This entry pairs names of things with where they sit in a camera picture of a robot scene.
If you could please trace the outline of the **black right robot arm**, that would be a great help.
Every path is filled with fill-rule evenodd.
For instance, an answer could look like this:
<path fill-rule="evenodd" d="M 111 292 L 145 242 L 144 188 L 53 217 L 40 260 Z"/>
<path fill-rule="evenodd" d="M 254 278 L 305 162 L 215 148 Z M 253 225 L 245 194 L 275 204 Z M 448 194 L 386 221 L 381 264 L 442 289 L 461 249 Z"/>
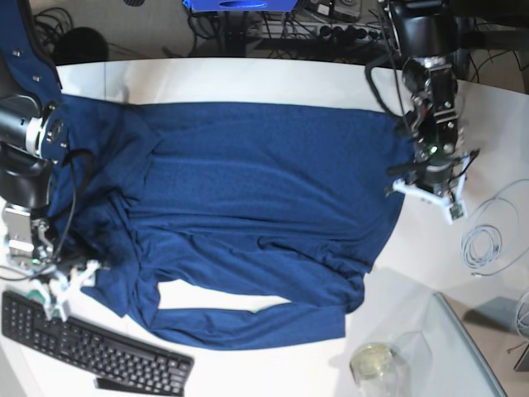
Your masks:
<path fill-rule="evenodd" d="M 27 280 L 57 261 L 47 211 L 51 176 L 69 149 L 61 83 L 27 1 L 1 3 L 1 197 L 7 264 Z"/>

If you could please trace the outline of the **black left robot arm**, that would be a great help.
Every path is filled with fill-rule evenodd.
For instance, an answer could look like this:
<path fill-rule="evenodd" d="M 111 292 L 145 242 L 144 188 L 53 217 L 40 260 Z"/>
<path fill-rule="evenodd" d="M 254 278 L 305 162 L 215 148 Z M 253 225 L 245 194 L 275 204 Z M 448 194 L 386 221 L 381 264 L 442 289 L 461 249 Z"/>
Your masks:
<path fill-rule="evenodd" d="M 444 1 L 389 1 L 384 13 L 393 45 L 403 58 L 402 81 L 412 110 L 401 125 L 414 146 L 414 157 L 388 169 L 391 192 L 424 199 L 455 198 L 454 172 L 468 159 L 456 152 L 459 117 L 458 83 L 451 56 L 458 50 L 458 27 Z"/>

